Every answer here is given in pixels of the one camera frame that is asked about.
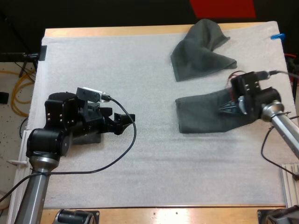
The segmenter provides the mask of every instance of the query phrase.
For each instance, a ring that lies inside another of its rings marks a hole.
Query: table
[[[246,28],[261,24],[223,23],[222,30]],[[191,25],[106,27],[106,28],[52,28],[46,29],[46,37],[86,37],[114,35],[149,35],[187,32]],[[155,223],[243,223],[257,224],[258,209],[284,208],[284,205],[215,205],[201,207],[164,208],[103,208],[100,210],[101,224],[155,224]],[[59,210],[44,210],[41,224],[51,224]]]

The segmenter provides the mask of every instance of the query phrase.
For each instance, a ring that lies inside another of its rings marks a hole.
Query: yellow cable
[[[19,75],[19,73],[17,73],[17,72],[14,72],[14,71],[4,71],[4,70],[2,70],[2,71],[0,71],[0,73],[4,73],[4,74],[12,74],[12,75]]]
[[[21,85],[15,92],[16,94],[24,87],[26,86],[29,86],[29,85],[32,85],[34,84],[33,82],[30,82],[30,83],[25,83],[23,85]],[[19,103],[19,104],[30,104],[31,103],[31,100],[28,100],[28,101],[20,101],[16,96],[15,96],[15,100]]]
[[[13,71],[6,71],[6,70],[0,70],[0,73],[4,73],[4,74],[12,74],[12,75],[19,75],[19,73],[17,72],[13,72]],[[34,71],[30,71],[29,73],[25,72],[25,75],[22,76],[21,78],[18,79],[18,81],[16,82],[13,91],[12,91],[12,95],[11,95],[11,100],[10,100],[10,105],[11,105],[11,109],[13,110],[14,113],[16,113],[19,116],[22,117],[28,117],[27,113],[24,113],[23,111],[21,111],[17,105],[15,104],[15,100],[20,103],[20,104],[29,104],[31,102],[31,100],[29,101],[20,101],[17,99],[16,95],[17,93],[24,87],[29,86],[34,84],[34,82],[32,82],[30,76],[34,73]],[[22,84],[23,81],[25,81],[26,79],[29,79],[29,83],[25,83]]]

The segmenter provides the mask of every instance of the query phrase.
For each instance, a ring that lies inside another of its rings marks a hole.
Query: folded cloth
[[[227,89],[206,95],[176,99],[181,133],[226,132],[250,124],[255,117],[220,112],[220,106],[231,100]]]
[[[203,19],[193,25],[186,37],[175,47],[171,61],[177,81],[202,77],[222,69],[235,69],[234,59],[213,50],[229,40],[217,23]]]

